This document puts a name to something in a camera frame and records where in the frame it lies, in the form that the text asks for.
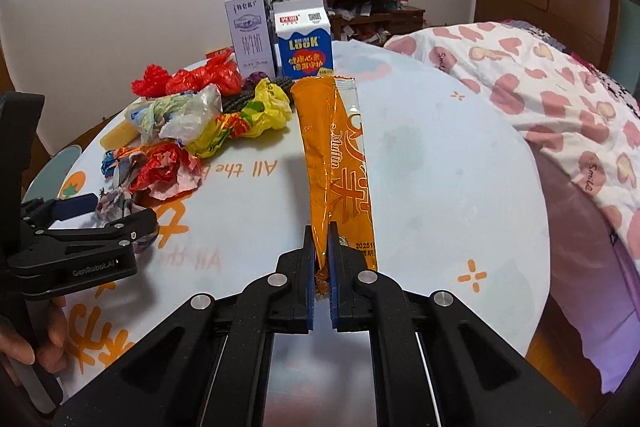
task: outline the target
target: yellow sponge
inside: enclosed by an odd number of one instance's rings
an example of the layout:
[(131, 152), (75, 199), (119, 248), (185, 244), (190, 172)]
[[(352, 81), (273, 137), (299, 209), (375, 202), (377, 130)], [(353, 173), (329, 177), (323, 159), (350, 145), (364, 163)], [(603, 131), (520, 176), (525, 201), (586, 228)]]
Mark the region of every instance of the yellow sponge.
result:
[(138, 137), (140, 137), (140, 132), (136, 129), (136, 126), (127, 120), (123, 120), (102, 137), (100, 145), (105, 150), (110, 151), (127, 146)]

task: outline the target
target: candy wrapper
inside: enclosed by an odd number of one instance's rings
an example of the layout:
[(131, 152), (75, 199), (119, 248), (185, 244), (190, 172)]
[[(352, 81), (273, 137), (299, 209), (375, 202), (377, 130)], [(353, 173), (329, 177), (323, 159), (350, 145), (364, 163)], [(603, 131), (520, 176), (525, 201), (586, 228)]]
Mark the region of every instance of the candy wrapper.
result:
[(222, 99), (218, 86), (209, 84), (171, 114), (170, 120), (160, 130), (159, 137), (176, 139), (181, 144), (191, 142), (200, 136), (207, 123), (221, 112)]
[(195, 190), (202, 178), (200, 160), (174, 143), (164, 144), (148, 151), (148, 162), (140, 170), (131, 192), (149, 188), (156, 200), (167, 200), (184, 192)]
[(208, 158), (220, 149), (227, 137), (255, 138), (267, 129), (282, 129), (290, 119), (287, 95), (280, 86), (265, 78), (256, 86), (254, 99), (242, 111), (221, 114), (210, 121), (185, 149), (198, 158)]
[(135, 152), (142, 152), (144, 154), (145, 149), (145, 147), (120, 147), (112, 151), (107, 151), (104, 153), (104, 158), (102, 159), (102, 174), (105, 178), (111, 178), (123, 158)]
[[(129, 188), (146, 164), (146, 154), (139, 148), (122, 148), (109, 153), (111, 157), (118, 159), (113, 168), (113, 189), (110, 192), (100, 191), (100, 200), (94, 213), (94, 221), (98, 227), (144, 210), (143, 206), (134, 202)], [(133, 251), (142, 252), (156, 237), (158, 228), (149, 235), (137, 237), (133, 242)]]
[(377, 268), (365, 159), (356, 142), (362, 126), (358, 113), (347, 116), (332, 76), (301, 79), (291, 94), (300, 119), (311, 191), (311, 228), (319, 265), (316, 280), (325, 293), (330, 221), (337, 221), (341, 240), (362, 250), (370, 269)]
[(283, 129), (291, 120), (289, 99), (280, 86), (273, 84), (268, 78), (262, 79), (255, 86), (254, 99), (244, 106), (240, 115), (251, 124), (251, 129), (242, 136), (255, 138), (267, 129)]
[(221, 114), (211, 120), (202, 134), (184, 148), (197, 158), (209, 158), (229, 136), (237, 138), (248, 131), (249, 127), (249, 123), (238, 112)]

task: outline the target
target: bed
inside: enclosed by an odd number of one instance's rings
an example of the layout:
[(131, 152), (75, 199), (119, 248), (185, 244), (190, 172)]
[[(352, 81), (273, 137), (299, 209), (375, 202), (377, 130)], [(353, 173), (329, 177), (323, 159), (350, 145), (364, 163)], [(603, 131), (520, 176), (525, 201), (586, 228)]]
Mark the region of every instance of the bed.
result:
[[(385, 47), (455, 77), (529, 143), (548, 212), (551, 296), (602, 395), (622, 391), (640, 349), (636, 100), (524, 22), (428, 28)], [(596, 412), (581, 409), (586, 419)]]

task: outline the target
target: milk carton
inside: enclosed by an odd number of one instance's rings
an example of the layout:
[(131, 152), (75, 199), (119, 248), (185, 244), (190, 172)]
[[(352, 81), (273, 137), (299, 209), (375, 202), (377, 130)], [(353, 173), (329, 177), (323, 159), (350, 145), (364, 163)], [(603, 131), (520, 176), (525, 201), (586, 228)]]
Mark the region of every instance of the milk carton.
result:
[(225, 8), (242, 77), (262, 71), (274, 78), (275, 57), (265, 0), (226, 0)]
[(331, 29), (323, 0), (273, 6), (282, 74), (291, 78), (334, 74)]

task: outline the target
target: person's hand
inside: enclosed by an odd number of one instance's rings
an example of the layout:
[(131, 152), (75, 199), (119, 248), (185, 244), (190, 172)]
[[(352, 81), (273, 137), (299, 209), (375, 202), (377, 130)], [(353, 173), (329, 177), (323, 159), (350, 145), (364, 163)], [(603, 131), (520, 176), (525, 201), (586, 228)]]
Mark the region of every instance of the person's hand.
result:
[(16, 385), (20, 385), (20, 380), (7, 357), (12, 357), (12, 359), (28, 365), (37, 360), (50, 373), (57, 373), (66, 367), (65, 342), (68, 328), (65, 314), (62, 311), (62, 306), (65, 303), (66, 299), (64, 297), (51, 299), (48, 310), (48, 338), (36, 350), (36, 353), (33, 352), (30, 344), (18, 335), (7, 321), (0, 321), (0, 361)]

